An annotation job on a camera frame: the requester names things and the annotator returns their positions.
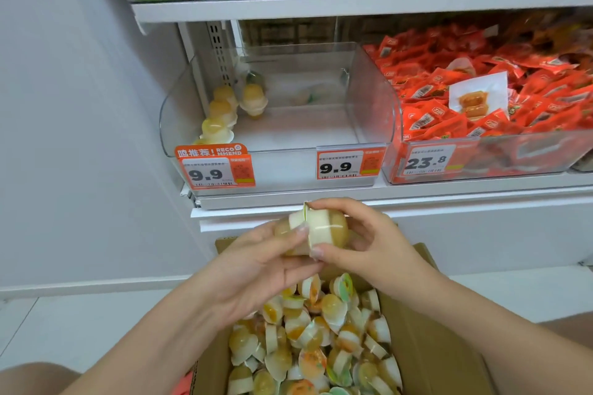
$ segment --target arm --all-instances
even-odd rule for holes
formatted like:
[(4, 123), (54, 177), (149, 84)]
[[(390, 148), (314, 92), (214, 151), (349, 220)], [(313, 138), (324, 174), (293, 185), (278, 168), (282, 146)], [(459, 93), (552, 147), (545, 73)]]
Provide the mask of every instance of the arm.
[(306, 227), (281, 239), (272, 232), (271, 222), (234, 241), (62, 395), (168, 395), (221, 329), (321, 270), (309, 257), (281, 256), (307, 239)]
[(317, 257), (354, 272), (379, 290), (468, 340), (487, 359), (539, 394), (589, 394), (593, 351), (521, 318), (449, 280), (426, 263), (384, 214), (352, 199), (324, 199), (315, 209), (350, 216), (360, 235), (341, 250), (318, 246)]

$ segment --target price tag reading 23.8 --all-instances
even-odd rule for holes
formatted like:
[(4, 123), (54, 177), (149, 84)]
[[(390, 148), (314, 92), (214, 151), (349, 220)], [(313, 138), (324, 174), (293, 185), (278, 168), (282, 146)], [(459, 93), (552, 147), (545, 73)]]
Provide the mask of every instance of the price tag reading 23.8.
[(243, 144), (182, 145), (175, 154), (191, 189), (256, 185), (251, 155)]
[(403, 174), (442, 173), (455, 149), (454, 144), (414, 147), (408, 155)]
[(385, 147), (351, 150), (317, 149), (317, 179), (379, 175)]

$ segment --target white tile floor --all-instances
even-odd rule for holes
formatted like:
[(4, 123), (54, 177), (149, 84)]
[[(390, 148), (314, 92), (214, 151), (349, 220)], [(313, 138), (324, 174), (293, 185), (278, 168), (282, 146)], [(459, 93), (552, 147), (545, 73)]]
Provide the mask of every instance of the white tile floor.
[[(533, 322), (593, 311), (593, 272), (580, 266), (453, 279)], [(167, 293), (0, 301), (0, 369), (48, 361), (85, 371)]]

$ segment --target hand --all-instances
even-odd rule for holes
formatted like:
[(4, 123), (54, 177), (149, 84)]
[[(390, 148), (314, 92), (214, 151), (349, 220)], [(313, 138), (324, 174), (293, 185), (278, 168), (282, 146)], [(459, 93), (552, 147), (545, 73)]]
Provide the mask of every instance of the hand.
[(360, 236), (350, 244), (353, 250), (319, 244), (311, 250), (311, 256), (356, 273), (385, 294), (410, 305), (419, 301), (428, 283), (440, 275), (385, 214), (351, 198), (320, 199), (309, 206), (345, 213), (349, 216), (348, 227)]
[(213, 309), (222, 327), (322, 270), (324, 264), (308, 256), (282, 256), (307, 240), (308, 227), (300, 226), (278, 238), (273, 235), (275, 223), (242, 234), (198, 273), (200, 283), (212, 289)]

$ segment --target white shelf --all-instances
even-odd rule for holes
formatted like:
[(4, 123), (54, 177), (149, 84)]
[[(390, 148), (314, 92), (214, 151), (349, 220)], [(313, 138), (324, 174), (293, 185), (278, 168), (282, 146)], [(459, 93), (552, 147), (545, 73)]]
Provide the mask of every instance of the white shelf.
[(593, 6), (593, 0), (197, 0), (136, 3), (139, 23)]
[(550, 199), (575, 193), (585, 197), (593, 195), (593, 173), (565, 172), (405, 185), (391, 185), (381, 173), (375, 184), (367, 187), (200, 196), (201, 208), (194, 209), (192, 217), (291, 212), (305, 201), (322, 197), (351, 197), (373, 206), (420, 206), (475, 200)]

